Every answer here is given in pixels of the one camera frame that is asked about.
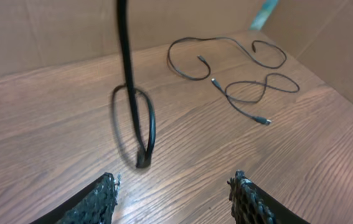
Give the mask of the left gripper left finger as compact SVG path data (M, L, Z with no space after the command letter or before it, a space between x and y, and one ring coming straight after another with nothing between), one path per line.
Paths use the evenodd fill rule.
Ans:
M111 224L121 176L104 173L33 224Z

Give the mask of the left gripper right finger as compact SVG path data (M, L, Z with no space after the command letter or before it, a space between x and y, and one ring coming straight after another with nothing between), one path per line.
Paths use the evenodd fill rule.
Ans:
M227 181L231 215L237 224L309 224L237 170Z

